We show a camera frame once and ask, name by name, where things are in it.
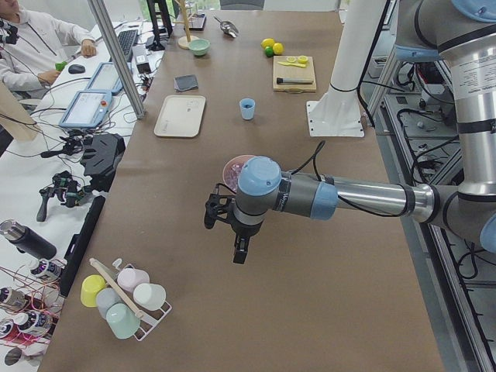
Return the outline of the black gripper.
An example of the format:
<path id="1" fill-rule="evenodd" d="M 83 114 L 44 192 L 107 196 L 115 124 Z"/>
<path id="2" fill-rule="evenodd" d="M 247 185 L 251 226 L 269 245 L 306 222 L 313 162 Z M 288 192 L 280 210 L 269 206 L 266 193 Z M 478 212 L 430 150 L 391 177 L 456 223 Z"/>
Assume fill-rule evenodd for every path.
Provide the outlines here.
<path id="1" fill-rule="evenodd" d="M 236 233 L 233 263 L 244 264 L 249 251 L 250 237 L 256 235 L 264 222 L 264 215 L 233 215 L 232 230 Z"/>

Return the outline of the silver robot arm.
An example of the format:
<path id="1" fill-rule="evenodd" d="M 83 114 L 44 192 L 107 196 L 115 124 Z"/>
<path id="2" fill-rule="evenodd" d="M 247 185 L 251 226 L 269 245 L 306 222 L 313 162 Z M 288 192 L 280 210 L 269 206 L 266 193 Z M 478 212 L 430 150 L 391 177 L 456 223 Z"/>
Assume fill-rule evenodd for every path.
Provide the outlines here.
<path id="1" fill-rule="evenodd" d="M 269 210 L 327 220 L 338 208 L 380 217 L 408 216 L 495 249 L 495 3 L 403 1 L 399 55 L 449 65 L 456 130 L 463 158 L 458 186 L 408 186 L 384 180 L 374 141 L 335 140 L 329 155 L 343 177 L 282 171 L 267 157 L 243 166 L 229 223 L 236 234 L 233 260 L 241 264 Z"/>

